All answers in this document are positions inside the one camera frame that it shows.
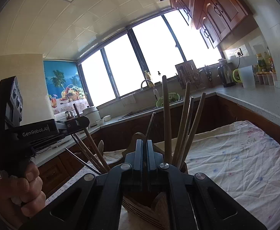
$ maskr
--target blue sky mural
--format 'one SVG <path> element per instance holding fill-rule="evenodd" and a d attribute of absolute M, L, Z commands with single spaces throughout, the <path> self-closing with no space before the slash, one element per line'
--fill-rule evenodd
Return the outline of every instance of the blue sky mural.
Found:
<path fill-rule="evenodd" d="M 68 85 L 82 87 L 75 62 L 44 60 L 43 64 L 47 90 L 52 97 L 56 94 L 61 98 Z"/>

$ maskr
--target ceiling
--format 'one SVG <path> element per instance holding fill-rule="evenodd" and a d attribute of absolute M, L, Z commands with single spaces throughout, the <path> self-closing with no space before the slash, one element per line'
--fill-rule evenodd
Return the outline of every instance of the ceiling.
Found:
<path fill-rule="evenodd" d="M 78 59 L 169 0 L 10 0 L 0 13 L 0 55 L 42 53 Z"/>

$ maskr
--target white countertop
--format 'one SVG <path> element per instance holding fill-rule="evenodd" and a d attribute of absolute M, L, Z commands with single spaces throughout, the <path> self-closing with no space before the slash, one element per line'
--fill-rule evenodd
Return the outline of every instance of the white countertop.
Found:
<path fill-rule="evenodd" d="M 231 100 L 241 106 L 244 106 L 251 111 L 254 111 L 263 117 L 267 118 L 271 122 L 280 126 L 280 88 L 275 88 L 274 86 L 269 85 L 256 85 L 256 89 L 246 90 L 242 85 L 237 84 L 232 87 L 224 88 L 221 86 L 216 86 L 214 88 L 205 89 L 203 91 L 194 92 L 191 94 L 192 97 L 196 100 L 199 100 L 202 92 L 206 93 L 206 97 L 210 96 L 220 96 L 225 99 Z M 179 101 L 170 105 L 170 108 L 174 108 L 177 106 L 183 105 L 183 101 Z M 112 125 L 116 125 L 119 123 L 127 122 L 130 120 L 134 120 L 140 117 L 144 117 L 150 115 L 152 112 L 160 112 L 163 110 L 163 107 L 156 108 L 150 111 L 146 111 L 144 113 L 140 113 L 134 116 L 130 116 L 128 118 L 124 118 L 122 120 L 118 120 L 124 115 L 112 118 L 108 122 L 105 122 L 101 126 L 94 126 L 89 129 L 90 134 L 97 132 L 101 128 L 106 128 Z M 78 134 L 81 139 L 86 138 L 85 133 Z M 46 163 L 50 159 L 64 152 L 64 148 L 70 148 L 75 145 L 73 139 L 65 142 L 62 145 L 59 145 L 56 148 L 46 150 L 45 152 L 38 154 L 35 158 L 33 158 L 33 162 L 39 167 L 42 164 Z"/>

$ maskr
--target window frame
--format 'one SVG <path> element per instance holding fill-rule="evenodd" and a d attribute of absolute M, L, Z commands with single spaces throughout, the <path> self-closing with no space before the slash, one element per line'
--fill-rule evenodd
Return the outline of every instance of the window frame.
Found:
<path fill-rule="evenodd" d="M 101 51 L 101 54 L 102 54 L 102 57 L 103 57 L 103 60 L 104 60 L 104 64 L 105 64 L 105 67 L 106 67 L 106 70 L 107 70 L 107 73 L 108 73 L 108 77 L 109 77 L 112 89 L 114 91 L 114 94 L 115 94 L 115 99 L 110 100 L 110 101 L 108 101 L 108 102 L 106 102 L 106 103 L 104 103 L 102 105 L 99 105 L 98 107 L 102 107 L 102 106 L 108 105 L 110 103 L 113 103 L 116 100 L 119 100 L 121 97 L 127 96 L 127 95 L 132 94 L 132 93 L 134 93 L 136 91 L 140 91 L 140 89 L 138 89 L 136 91 L 133 91 L 133 92 L 130 92 L 130 93 L 125 94 L 123 96 L 120 96 L 118 88 L 117 88 L 116 83 L 115 83 L 115 79 L 113 77 L 113 74 L 112 74 L 112 71 L 111 71 L 111 68 L 110 68 L 110 65 L 109 65 L 109 61 L 108 61 L 105 49 L 104 49 L 104 47 L 106 45 L 108 45 L 109 43 L 111 43 L 111 42 L 115 41 L 116 39 L 120 38 L 121 36 L 127 34 L 128 38 L 130 40 L 130 43 L 132 45 L 132 48 L 134 50 L 134 53 L 136 55 L 136 58 L 137 58 L 137 60 L 139 62 L 139 65 L 140 65 L 140 68 L 142 70 L 142 74 L 143 74 L 143 77 L 144 77 L 144 80 L 145 80 L 146 79 L 145 78 L 145 71 L 150 72 L 150 70 L 149 70 L 149 68 L 147 66 L 147 63 L 145 61 L 145 58 L 144 58 L 144 55 L 143 55 L 142 50 L 140 48 L 140 45 L 138 43 L 138 40 L 137 40 L 137 38 L 136 38 L 136 36 L 135 36 L 135 34 L 133 32 L 133 27 L 135 27 L 136 25 L 139 25 L 139 24 L 141 24 L 141 23 L 143 23 L 145 21 L 148 21 L 150 19 L 153 19 L 155 17 L 161 16 L 163 21 L 165 22 L 168 30 L 170 31 L 170 33 L 171 33 L 175 43 L 176 43 L 176 47 L 178 48 L 178 50 L 179 50 L 179 52 L 180 52 L 180 54 L 182 56 L 183 61 L 184 62 L 187 61 L 187 59 L 185 57 L 185 54 L 184 54 L 184 52 L 183 52 L 183 50 L 182 50 L 182 48 L 181 48 L 181 46 L 179 44 L 179 41 L 178 41 L 177 37 L 175 36 L 174 31 L 172 30 L 168 20 L 164 16 L 164 14 L 166 14 L 168 12 L 171 12 L 171 11 L 174 11 L 174 10 L 176 10 L 176 9 L 175 8 L 166 9 L 166 10 L 164 10 L 162 12 L 153 14 L 153 15 L 147 17 L 147 18 L 144 18 L 144 19 L 142 19 L 140 21 L 132 23 L 132 24 L 128 25 L 127 27 L 125 27 L 124 29 L 116 32 L 114 35 L 110 36 L 109 38 L 105 39 L 100 44 L 97 44 L 96 46 L 91 47 L 89 50 L 87 50 L 86 52 L 84 52 L 80 56 L 80 58 L 76 61 L 77 62 L 77 69 L 78 69 L 79 77 L 80 77 L 80 80 L 81 80 L 81 84 L 82 84 L 82 86 L 84 88 L 84 91 L 87 92 L 86 98 L 88 100 L 89 106 L 93 106 L 93 102 L 92 102 L 92 99 L 91 99 L 91 96 L 90 96 L 90 93 L 89 93 L 89 90 L 88 90 L 88 87 L 87 87 L 86 80 L 84 78 L 84 72 L 83 72 L 81 63 L 84 60 L 86 60 L 87 58 L 89 58 L 92 54 L 94 54 L 97 51 Z M 224 54 L 223 54 L 220 46 L 217 46 L 217 48 L 218 48 L 218 50 L 219 50 L 219 52 L 221 54 L 221 57 L 224 58 Z M 175 76 L 169 77 L 169 78 L 167 78 L 167 80 L 173 80 L 174 78 L 175 78 Z"/>

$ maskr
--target metal screw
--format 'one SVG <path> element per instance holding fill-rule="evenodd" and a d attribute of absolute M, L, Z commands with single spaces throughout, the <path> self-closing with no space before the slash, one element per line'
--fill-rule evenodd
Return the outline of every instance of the metal screw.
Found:
<path fill-rule="evenodd" d="M 128 163 L 121 164 L 121 169 L 122 170 L 129 170 L 130 169 L 130 164 L 128 164 Z"/>
<path fill-rule="evenodd" d="M 170 165 L 168 163 L 161 163 L 159 164 L 159 167 L 163 170 L 166 170 L 170 167 Z"/>
<path fill-rule="evenodd" d="M 87 182 L 92 181 L 93 178 L 94 178 L 94 175 L 92 175 L 92 174 L 87 174 L 87 175 L 84 176 L 84 180 L 87 181 Z"/>
<path fill-rule="evenodd" d="M 204 180 L 206 175 L 204 173 L 196 173 L 196 178 L 199 180 Z"/>

